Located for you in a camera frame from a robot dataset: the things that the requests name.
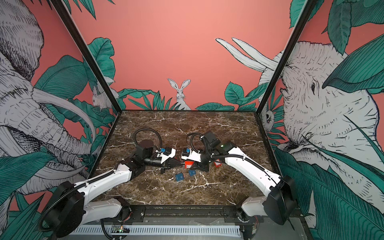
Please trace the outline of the blue padlock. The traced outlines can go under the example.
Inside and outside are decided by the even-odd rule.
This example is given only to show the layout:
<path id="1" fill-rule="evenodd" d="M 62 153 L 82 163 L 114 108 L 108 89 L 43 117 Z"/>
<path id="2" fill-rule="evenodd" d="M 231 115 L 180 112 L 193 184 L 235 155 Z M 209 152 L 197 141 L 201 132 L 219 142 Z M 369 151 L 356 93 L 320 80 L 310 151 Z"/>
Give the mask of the blue padlock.
<path id="1" fill-rule="evenodd" d="M 196 175 L 196 171 L 195 170 L 189 170 L 189 175 L 192 177 L 194 175 Z"/>
<path id="2" fill-rule="evenodd" d="M 177 182 L 183 181 L 185 179 L 184 174 L 183 173 L 176 174 L 175 179 Z"/>

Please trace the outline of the red padlock long shackle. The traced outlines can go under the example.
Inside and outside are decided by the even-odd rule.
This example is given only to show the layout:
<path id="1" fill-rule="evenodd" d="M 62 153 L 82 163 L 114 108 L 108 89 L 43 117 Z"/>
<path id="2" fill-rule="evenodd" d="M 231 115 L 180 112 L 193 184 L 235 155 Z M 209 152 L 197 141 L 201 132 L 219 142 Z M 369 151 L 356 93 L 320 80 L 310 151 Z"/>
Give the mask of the red padlock long shackle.
<path id="1" fill-rule="evenodd" d="M 219 167 L 222 166 L 222 163 L 220 161 L 215 161 L 214 165 L 215 165 L 216 168 L 219 168 Z"/>

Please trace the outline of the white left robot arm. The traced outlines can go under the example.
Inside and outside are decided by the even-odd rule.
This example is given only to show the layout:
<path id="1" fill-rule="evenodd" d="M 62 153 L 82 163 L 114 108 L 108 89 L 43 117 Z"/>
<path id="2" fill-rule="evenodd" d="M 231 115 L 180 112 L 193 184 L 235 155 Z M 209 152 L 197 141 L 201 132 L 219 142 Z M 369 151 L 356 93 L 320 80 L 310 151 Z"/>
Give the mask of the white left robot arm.
<path id="1" fill-rule="evenodd" d="M 62 238 L 77 227 L 96 220 L 115 219 L 122 223 L 131 220 L 135 209 L 123 197 L 115 196 L 102 202 L 94 202 L 94 199 L 138 177 L 146 166 L 159 167 L 161 173 L 180 167 L 183 162 L 175 156 L 175 149 L 156 149 L 151 140 L 143 140 L 112 170 L 75 184 L 60 184 L 39 218 L 38 231 L 53 232 L 54 237 Z"/>

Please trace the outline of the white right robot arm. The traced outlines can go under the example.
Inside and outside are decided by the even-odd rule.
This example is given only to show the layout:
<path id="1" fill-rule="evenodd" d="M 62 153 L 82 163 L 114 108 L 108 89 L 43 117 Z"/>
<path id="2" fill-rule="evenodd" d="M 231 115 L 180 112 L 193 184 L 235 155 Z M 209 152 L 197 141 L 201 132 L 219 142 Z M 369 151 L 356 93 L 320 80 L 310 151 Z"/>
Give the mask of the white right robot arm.
<path id="1" fill-rule="evenodd" d="M 262 197 L 249 197 L 240 203 L 238 213 L 241 221 L 253 216 L 268 216 L 278 225 L 289 221 L 298 205 L 297 186 L 291 177 L 262 167 L 236 144 L 231 141 L 222 143 L 211 131 L 190 133 L 187 137 L 191 142 L 199 137 L 204 145 L 203 150 L 197 150 L 194 145 L 183 150 L 182 159 L 192 161 L 192 169 L 208 172 L 210 163 L 224 163 L 243 174 L 263 193 Z"/>

